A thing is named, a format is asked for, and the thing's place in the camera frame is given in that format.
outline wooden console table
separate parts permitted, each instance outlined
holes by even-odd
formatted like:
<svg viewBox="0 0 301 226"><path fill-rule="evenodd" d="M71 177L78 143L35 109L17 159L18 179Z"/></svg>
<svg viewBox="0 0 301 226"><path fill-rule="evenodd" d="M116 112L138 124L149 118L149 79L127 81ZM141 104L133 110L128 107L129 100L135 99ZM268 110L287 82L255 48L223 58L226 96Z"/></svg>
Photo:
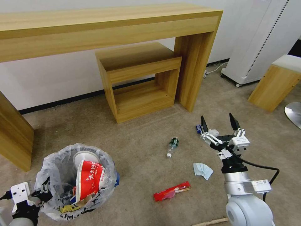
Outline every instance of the wooden console table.
<svg viewBox="0 0 301 226"><path fill-rule="evenodd" d="M191 112L222 12L176 3L0 14L0 62L176 37L176 98ZM2 93L0 143L2 155L30 169L33 128Z"/></svg>

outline green bottle label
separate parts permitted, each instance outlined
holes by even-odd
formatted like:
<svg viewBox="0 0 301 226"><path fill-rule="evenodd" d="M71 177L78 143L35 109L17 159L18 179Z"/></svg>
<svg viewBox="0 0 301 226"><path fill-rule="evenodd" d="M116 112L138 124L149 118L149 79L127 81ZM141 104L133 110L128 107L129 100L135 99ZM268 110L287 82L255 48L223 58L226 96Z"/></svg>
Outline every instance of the green bottle label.
<svg viewBox="0 0 301 226"><path fill-rule="evenodd" d="M179 140L177 138L172 138L169 142L169 144L172 144L175 147L178 147L179 145Z"/></svg>

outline wood grain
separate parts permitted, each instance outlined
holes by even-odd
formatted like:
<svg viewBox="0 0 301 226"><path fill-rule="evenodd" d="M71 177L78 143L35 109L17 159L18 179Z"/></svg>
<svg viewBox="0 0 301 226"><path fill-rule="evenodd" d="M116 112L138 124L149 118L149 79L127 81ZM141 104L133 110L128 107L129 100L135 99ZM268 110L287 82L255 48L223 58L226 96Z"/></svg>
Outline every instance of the wood grain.
<svg viewBox="0 0 301 226"><path fill-rule="evenodd" d="M212 221L208 221L208 222L194 224L193 226L208 226L208 225L213 225L213 224L217 224L216 226L218 226L219 223L223 223L223 222L227 222L227 221L229 221L228 218L221 218L221 219L216 219L216 220L212 220Z"/></svg>
<svg viewBox="0 0 301 226"><path fill-rule="evenodd" d="M116 89L114 96L119 122L171 107L174 104L174 98L155 81Z"/></svg>
<svg viewBox="0 0 301 226"><path fill-rule="evenodd" d="M187 3L0 14L0 38L68 33L219 16L221 10Z"/></svg>
<svg viewBox="0 0 301 226"><path fill-rule="evenodd" d="M123 46L97 51L96 58L117 123L173 105L182 57L167 47L158 42ZM155 81L112 90L114 83L148 74L156 74Z"/></svg>
<svg viewBox="0 0 301 226"><path fill-rule="evenodd" d="M0 62L210 32L214 31L217 21L215 16L0 39Z"/></svg>
<svg viewBox="0 0 301 226"><path fill-rule="evenodd" d="M160 85L172 98L175 98L176 96L180 66L181 65L179 65L178 69L175 70L155 74L156 83Z"/></svg>
<svg viewBox="0 0 301 226"><path fill-rule="evenodd" d="M0 92L0 153L29 171L33 140L33 128Z"/></svg>
<svg viewBox="0 0 301 226"><path fill-rule="evenodd" d="M96 56L98 68L100 71L101 80L103 82L103 89L104 89L104 92L106 95L107 102L110 106L111 111L113 112L114 117L117 119L117 109L116 109L116 105L115 105L112 83L108 77L106 70L104 69L103 65L101 64L101 62L99 60L98 53L95 53L95 56Z"/></svg>
<svg viewBox="0 0 301 226"><path fill-rule="evenodd" d="M271 65L248 101L269 112L281 103L301 79L301 74Z"/></svg>
<svg viewBox="0 0 301 226"><path fill-rule="evenodd" d="M182 56L176 98L192 112L220 18L213 32L177 37L174 52Z"/></svg>
<svg viewBox="0 0 301 226"><path fill-rule="evenodd" d="M159 72L178 69L181 65L181 57L146 63L126 68L121 68L113 71L108 71L107 74L111 83L118 83L130 79L142 77L145 75L156 74Z"/></svg>
<svg viewBox="0 0 301 226"><path fill-rule="evenodd" d="M106 71L146 64L175 57L170 49L159 42L104 48L96 51Z"/></svg>

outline trash can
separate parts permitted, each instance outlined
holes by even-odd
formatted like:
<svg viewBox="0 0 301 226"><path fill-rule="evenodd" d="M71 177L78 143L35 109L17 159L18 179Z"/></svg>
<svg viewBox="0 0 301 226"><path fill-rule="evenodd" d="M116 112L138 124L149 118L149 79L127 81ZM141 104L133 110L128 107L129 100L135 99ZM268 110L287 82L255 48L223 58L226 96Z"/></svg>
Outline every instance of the trash can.
<svg viewBox="0 0 301 226"><path fill-rule="evenodd" d="M105 187L82 207L70 203L77 176L73 156L79 151L95 153L106 174ZM42 169L37 173L34 189L39 189L48 177L50 177L50 192L53 197L44 204L41 211L54 220L73 220L81 214L93 211L109 199L115 186L119 184L119 174L109 154L97 147L81 143L67 146L45 157Z"/></svg>

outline carpet floor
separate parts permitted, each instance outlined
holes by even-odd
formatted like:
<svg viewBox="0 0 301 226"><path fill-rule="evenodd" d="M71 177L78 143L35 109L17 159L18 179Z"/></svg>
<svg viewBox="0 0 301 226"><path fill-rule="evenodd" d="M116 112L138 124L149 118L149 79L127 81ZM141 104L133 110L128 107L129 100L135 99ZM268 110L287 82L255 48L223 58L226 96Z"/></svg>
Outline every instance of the carpet floor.
<svg viewBox="0 0 301 226"><path fill-rule="evenodd" d="M301 101L301 83L274 112L267 113L247 101L257 83L236 88L219 72L220 69L203 80L192 113L176 102L173 107L117 124L105 96L101 95L24 115L35 129L31 170L25 173L0 156L0 192L23 181L34 184L44 157L67 145L83 143L112 156L120 173L120 185L93 212L70 222L55 222L40 213L38 225L189 226L226 217L222 162L216 151L199 138L195 125L204 115L209 128L217 129L221 135L231 134L231 112L246 129L251 142L243 157L281 170L266 199L275 224L299 225L301 131L287 119L283 108L290 102ZM173 136L178 136L180 143L168 159L166 147ZM208 181L194 176L194 162L214 170ZM271 179L274 174L252 166L248 169L254 180ZM185 181L190 182L191 190L173 199L154 201L155 192ZM11 201L2 201L1 205L12 208Z"/></svg>

